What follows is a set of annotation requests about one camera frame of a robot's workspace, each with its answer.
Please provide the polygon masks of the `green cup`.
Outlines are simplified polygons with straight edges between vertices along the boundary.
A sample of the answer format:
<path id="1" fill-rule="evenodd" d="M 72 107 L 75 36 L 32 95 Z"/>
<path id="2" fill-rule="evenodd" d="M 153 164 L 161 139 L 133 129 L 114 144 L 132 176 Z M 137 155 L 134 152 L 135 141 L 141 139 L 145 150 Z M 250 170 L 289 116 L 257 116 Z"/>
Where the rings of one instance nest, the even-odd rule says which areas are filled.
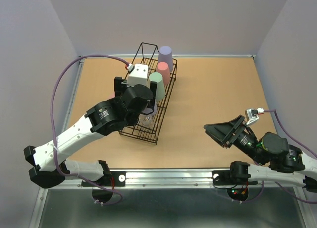
<path id="1" fill-rule="evenodd" d="M 150 74 L 149 81 L 155 82 L 157 84 L 155 100 L 157 102 L 163 100 L 165 97 L 165 87 L 164 87 L 163 76 L 158 72 L 154 72 Z"/>

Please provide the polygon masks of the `small purple cup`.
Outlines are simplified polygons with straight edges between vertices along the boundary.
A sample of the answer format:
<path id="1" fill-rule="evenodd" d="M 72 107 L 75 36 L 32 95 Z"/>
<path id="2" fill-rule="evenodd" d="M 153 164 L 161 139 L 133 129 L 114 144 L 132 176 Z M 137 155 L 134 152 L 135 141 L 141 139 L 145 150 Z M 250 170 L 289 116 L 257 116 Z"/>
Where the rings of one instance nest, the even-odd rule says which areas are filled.
<path id="1" fill-rule="evenodd" d="M 153 115 L 157 112 L 157 105 L 154 104 L 153 108 L 145 108 L 141 114 L 142 115 Z"/>

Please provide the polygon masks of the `black wire dish rack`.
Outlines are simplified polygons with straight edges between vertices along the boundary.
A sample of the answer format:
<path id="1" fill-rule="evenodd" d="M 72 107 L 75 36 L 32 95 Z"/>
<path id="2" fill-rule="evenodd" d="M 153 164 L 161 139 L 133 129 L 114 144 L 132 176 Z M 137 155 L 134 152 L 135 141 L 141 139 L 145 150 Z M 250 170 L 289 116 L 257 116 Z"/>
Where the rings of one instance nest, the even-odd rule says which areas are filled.
<path id="1" fill-rule="evenodd" d="M 148 75 L 155 72 L 158 64 L 159 47 L 152 43 L 141 42 L 132 60 L 133 63 L 145 64 L 149 67 Z M 178 61 L 173 58 L 173 72 L 170 73 L 170 83 L 165 86 L 165 97 L 156 102 L 157 112 L 154 114 L 154 128 L 151 131 L 142 130 L 139 122 L 134 126 L 127 126 L 119 134 L 130 138 L 157 144 L 164 121 L 172 90 L 177 78 Z"/>

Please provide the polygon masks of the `pink cup back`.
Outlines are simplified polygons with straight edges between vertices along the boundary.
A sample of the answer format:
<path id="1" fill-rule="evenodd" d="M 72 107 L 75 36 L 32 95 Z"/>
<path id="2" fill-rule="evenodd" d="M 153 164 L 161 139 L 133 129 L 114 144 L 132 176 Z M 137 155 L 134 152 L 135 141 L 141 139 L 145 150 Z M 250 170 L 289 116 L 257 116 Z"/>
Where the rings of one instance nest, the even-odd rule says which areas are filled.
<path id="1" fill-rule="evenodd" d="M 165 86 L 170 83 L 170 70 L 166 62 L 159 62 L 156 66 L 156 72 L 162 75 Z"/>

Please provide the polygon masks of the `clear glass cup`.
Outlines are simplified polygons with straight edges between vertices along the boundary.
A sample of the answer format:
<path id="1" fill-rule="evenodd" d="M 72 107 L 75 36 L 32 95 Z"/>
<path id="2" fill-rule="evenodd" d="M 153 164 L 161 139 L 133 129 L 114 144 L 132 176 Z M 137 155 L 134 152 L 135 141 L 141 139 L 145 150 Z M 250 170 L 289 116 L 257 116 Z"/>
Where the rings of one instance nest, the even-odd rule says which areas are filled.
<path id="1" fill-rule="evenodd" d="M 154 128 L 154 115 L 143 115 L 139 117 L 139 126 L 142 130 L 151 131 Z"/>

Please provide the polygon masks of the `large purple cup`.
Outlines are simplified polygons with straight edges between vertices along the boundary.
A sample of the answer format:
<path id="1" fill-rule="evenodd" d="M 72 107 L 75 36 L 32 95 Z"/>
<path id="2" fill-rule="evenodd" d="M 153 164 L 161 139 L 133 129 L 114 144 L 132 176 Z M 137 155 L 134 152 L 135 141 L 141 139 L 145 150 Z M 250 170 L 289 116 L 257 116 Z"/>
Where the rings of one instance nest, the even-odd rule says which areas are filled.
<path id="1" fill-rule="evenodd" d="M 162 46 L 159 49 L 158 63 L 165 62 L 168 64 L 170 73 L 173 72 L 173 56 L 170 46 Z"/>

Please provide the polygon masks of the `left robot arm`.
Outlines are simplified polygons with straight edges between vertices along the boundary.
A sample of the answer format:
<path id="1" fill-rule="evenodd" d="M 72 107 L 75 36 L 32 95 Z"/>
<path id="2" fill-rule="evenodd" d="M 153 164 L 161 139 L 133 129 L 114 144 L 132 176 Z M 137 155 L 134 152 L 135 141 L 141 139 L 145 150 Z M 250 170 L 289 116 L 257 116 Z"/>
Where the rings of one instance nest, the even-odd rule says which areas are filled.
<path id="1" fill-rule="evenodd" d="M 100 186 L 113 181 L 106 161 L 81 162 L 69 159 L 84 146 L 126 126 L 134 126 L 144 109 L 153 108 L 157 84 L 137 84 L 119 96 L 101 101 L 52 141 L 24 148 L 25 160 L 32 165 L 30 180 L 41 188 L 55 187 L 76 177 Z"/>

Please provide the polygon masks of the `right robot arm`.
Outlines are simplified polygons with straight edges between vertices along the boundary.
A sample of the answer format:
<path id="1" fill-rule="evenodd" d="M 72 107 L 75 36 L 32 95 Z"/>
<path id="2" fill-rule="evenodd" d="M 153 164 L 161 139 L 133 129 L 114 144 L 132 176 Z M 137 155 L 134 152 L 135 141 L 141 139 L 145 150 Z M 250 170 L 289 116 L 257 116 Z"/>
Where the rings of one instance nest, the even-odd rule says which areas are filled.
<path id="1" fill-rule="evenodd" d="M 213 175 L 216 186 L 255 185 L 259 181 L 288 183 L 317 191 L 317 161 L 286 138 L 267 132 L 258 139 L 243 116 L 204 125 L 205 133 L 223 148 L 235 146 L 254 163 L 233 161 L 228 170 Z"/>

